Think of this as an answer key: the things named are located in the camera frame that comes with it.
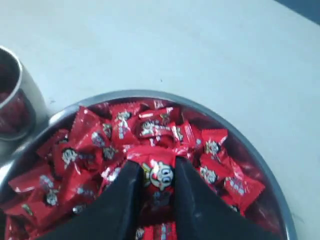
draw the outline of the white surface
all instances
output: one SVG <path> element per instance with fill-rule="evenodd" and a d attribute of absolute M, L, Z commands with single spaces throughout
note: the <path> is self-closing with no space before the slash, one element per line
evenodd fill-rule
<path fill-rule="evenodd" d="M 153 89 L 234 124 L 264 156 L 300 240 L 320 239 L 320 27 L 273 0 L 0 0 L 0 43 L 51 113 Z"/>

